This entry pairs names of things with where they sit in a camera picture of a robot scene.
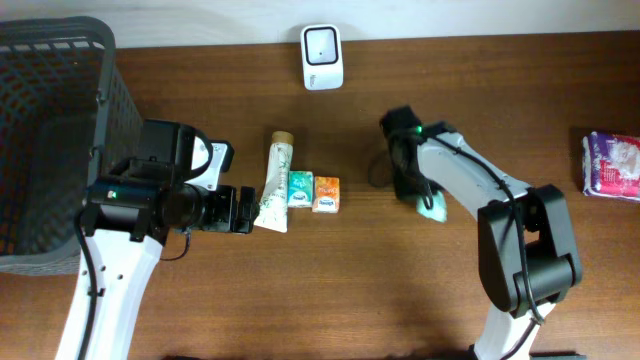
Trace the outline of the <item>white tube wooden cap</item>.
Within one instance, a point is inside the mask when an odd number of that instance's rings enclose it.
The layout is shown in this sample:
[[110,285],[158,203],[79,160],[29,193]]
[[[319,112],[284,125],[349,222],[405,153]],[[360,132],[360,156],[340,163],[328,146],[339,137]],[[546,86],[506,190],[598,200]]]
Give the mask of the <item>white tube wooden cap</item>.
[[275,131],[269,147],[265,186],[259,201],[259,215],[255,226],[287,232],[288,181],[293,156],[294,136]]

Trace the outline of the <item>teal snack pouch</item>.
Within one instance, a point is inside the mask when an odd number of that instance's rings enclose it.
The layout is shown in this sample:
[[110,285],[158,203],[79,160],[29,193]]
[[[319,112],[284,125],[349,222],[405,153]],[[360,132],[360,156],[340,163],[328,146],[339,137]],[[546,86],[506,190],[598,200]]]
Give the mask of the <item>teal snack pouch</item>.
[[436,222],[447,221],[447,206],[444,194],[436,190],[430,197],[418,196],[416,198],[416,211],[422,217]]

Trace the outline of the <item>teal tissue pack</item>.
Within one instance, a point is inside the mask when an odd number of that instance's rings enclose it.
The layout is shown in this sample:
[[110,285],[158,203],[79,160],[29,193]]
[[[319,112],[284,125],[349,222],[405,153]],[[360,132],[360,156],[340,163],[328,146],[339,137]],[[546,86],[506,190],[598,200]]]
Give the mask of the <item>teal tissue pack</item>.
[[313,201],[314,176],[310,171],[290,171],[288,179],[288,206],[310,208]]

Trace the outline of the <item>orange tissue pack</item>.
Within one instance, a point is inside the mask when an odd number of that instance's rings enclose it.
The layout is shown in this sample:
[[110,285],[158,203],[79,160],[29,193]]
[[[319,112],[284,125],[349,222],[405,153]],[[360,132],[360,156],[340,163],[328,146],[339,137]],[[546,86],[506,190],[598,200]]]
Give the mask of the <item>orange tissue pack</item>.
[[314,178],[314,213],[337,213],[340,208],[340,181],[337,177]]

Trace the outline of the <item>pink purple pad pack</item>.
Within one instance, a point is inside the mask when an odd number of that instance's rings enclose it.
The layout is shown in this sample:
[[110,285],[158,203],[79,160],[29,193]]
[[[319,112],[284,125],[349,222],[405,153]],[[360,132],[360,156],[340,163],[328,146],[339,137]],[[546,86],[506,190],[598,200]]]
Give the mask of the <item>pink purple pad pack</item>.
[[582,141],[583,194],[639,202],[639,138],[593,131]]

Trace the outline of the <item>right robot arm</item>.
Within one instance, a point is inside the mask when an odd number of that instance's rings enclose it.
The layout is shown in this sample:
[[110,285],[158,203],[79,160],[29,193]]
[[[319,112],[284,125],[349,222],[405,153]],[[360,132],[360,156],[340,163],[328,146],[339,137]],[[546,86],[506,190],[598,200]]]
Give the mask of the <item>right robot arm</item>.
[[448,192],[476,220],[479,277],[491,306],[470,358],[532,358],[546,317],[583,278],[563,192],[511,177],[453,126],[424,124],[408,106],[388,111],[379,126],[398,200],[434,219]]

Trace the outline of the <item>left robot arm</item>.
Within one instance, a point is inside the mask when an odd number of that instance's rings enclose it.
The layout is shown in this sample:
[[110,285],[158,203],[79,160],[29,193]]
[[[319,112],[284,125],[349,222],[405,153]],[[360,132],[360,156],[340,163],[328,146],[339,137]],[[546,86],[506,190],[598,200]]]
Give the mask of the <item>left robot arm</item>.
[[170,231],[249,234],[252,187],[222,185],[234,149],[176,122],[143,123],[134,156],[97,178],[74,218],[78,278],[59,359],[124,359]]

